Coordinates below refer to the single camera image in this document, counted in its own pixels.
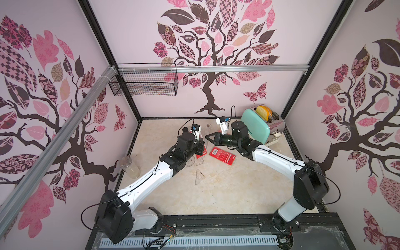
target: wire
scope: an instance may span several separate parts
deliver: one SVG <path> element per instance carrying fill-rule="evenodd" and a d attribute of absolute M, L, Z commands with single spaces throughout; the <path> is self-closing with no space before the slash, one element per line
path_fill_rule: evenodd
<path fill-rule="evenodd" d="M 291 160 L 288 160 L 288 159 L 286 159 L 286 158 L 280 156 L 279 154 L 275 154 L 275 153 L 272 152 L 271 150 L 266 150 L 266 149 L 264 149 L 264 148 L 256 148 L 256 149 L 261 149 L 261 150 L 267 151 L 268 153 L 271 153 L 271 154 L 274 154 L 274 155 L 276 155 L 276 156 L 279 156 L 280 158 L 285 159 L 285 160 L 287 160 L 288 162 L 293 163 L 294 165 L 303 167 L 303 166 L 297 164 L 297 162 L 292 162 Z M 333 180 L 331 180 L 330 178 L 326 177 L 325 175 L 323 175 L 323 174 L 321 174 L 321 173 L 319 173 L 319 172 L 317 172 L 317 171 L 315 171 L 315 170 L 313 170 L 313 169 L 311 169 L 311 168 L 307 168 L 307 169 L 308 169 L 308 170 L 311 170 L 311 171 L 313 171 L 313 172 L 316 172 L 317 174 L 319 174 L 319 175 L 325 177 L 326 179 L 330 180 L 330 181 L 336 186 L 336 188 L 338 189 L 338 191 L 339 191 L 339 198 L 338 198 L 337 200 L 335 200 L 334 202 L 325 203 L 325 205 L 330 205 L 330 204 L 334 204 L 334 203 L 338 202 L 338 201 L 340 200 L 340 197 L 342 196 L 342 193 L 340 192 L 340 188 L 338 187 L 338 185 L 336 185 L 336 183 L 335 183 Z"/>

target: tree trunk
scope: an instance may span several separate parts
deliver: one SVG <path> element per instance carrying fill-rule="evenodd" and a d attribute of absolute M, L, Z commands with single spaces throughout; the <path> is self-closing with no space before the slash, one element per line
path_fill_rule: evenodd
<path fill-rule="evenodd" d="M 217 73 L 215 74 L 214 72 L 209 72 L 206 73 L 207 74 L 207 81 L 205 82 L 205 84 L 203 85 L 203 92 L 204 94 L 206 94 L 207 97 L 207 104 L 204 106 L 204 108 L 201 108 L 199 111 L 196 111 L 196 113 L 199 112 L 203 112 L 205 110 L 208 110 L 208 114 L 212 115 L 212 116 L 217 116 L 215 114 L 212 113 L 212 110 L 225 110 L 223 108 L 218 107 L 217 105 L 214 104 L 215 99 L 214 96 L 211 94 L 211 88 L 210 85 L 214 82 L 214 80 L 217 78 L 217 76 L 219 76 L 220 74 Z"/>

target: beige floor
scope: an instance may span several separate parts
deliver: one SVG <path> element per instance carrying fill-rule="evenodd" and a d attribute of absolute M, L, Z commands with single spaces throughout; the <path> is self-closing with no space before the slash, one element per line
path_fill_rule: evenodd
<path fill-rule="evenodd" d="M 143 121 L 131 154 L 141 175 L 154 167 L 158 157 L 176 143 L 178 128 L 184 122 Z M 211 133 L 219 130 L 219 125 L 213 119 L 196 119 L 195 123 L 203 128 L 211 124 Z M 209 142 L 203 164 L 181 170 L 147 196 L 137 210 L 152 206 L 162 214 L 273 213 L 291 197 L 293 183 L 282 174 L 266 165 L 240 157 L 235 150 L 233 152 L 237 157 L 229 166 L 208 155 L 213 147 Z M 220 148 L 229 151 L 226 146 Z M 293 157 L 283 136 L 271 149 Z M 204 178 L 195 185 L 197 169 Z M 120 187 L 129 186 L 134 181 L 124 175 Z M 306 212 L 316 213 L 318 210 L 314 208 Z"/>

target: black frame edge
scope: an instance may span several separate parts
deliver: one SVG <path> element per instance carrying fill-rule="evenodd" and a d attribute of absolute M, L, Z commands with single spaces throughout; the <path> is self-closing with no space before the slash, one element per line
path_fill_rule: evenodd
<path fill-rule="evenodd" d="M 312 58 L 310 60 L 310 67 L 308 68 L 308 71 L 306 74 L 303 74 L 294 88 L 292 95 L 290 96 L 288 102 L 286 103 L 285 108 L 282 111 L 281 117 L 283 119 L 286 118 L 286 116 L 289 114 L 290 109 L 296 102 L 298 96 L 300 95 L 300 92 L 302 91 L 303 87 L 305 86 L 307 80 L 309 79 L 311 73 L 314 71 L 318 61 L 320 60 L 322 54 L 324 53 L 326 47 L 328 46 L 332 36 L 335 34 L 336 30 L 338 29 L 339 25 L 341 24 L 343 18 L 345 17 L 348 9 L 350 8 L 353 0 L 342 0 L 340 3 L 340 6 L 338 10 L 336 11 L 332 21 L 330 22 L 328 28 L 326 29 L 326 32 L 324 33 L 324 36 L 322 37 L 320 43 L 318 44 L 317 49 L 315 50 L 314 54 L 312 55 Z"/>
<path fill-rule="evenodd" d="M 100 28 L 100 24 L 98 23 L 96 16 L 94 15 L 93 9 L 90 6 L 90 3 L 88 0 L 78 0 L 78 3 L 83 11 L 83 13 L 86 16 L 87 21 L 89 22 L 90 27 L 92 28 L 92 31 L 94 35 L 96 36 L 96 39 L 104 53 L 104 56 L 106 57 L 108 63 L 111 66 L 115 66 L 115 69 L 118 70 L 118 64 L 111 52 L 111 49 L 107 43 L 106 37 L 104 36 L 103 31 Z M 130 108 L 132 109 L 133 114 L 136 117 L 136 120 L 141 123 L 142 122 L 142 117 L 140 116 L 139 110 L 133 101 L 133 98 L 131 95 L 129 95 L 128 87 L 126 85 L 126 82 L 124 79 L 118 74 L 116 74 L 117 80 L 121 85 L 122 91 L 125 94 L 126 100 L 128 101 L 128 104 Z"/>

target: wire basket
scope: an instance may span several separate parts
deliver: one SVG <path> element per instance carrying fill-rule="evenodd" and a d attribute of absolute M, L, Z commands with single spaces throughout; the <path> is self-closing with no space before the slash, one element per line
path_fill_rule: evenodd
<path fill-rule="evenodd" d="M 178 74 L 174 63 L 134 63 L 119 64 L 119 73 L 125 81 L 130 95 L 176 96 Z M 124 92 L 118 82 L 118 76 L 111 78 L 110 88 L 114 95 Z"/>

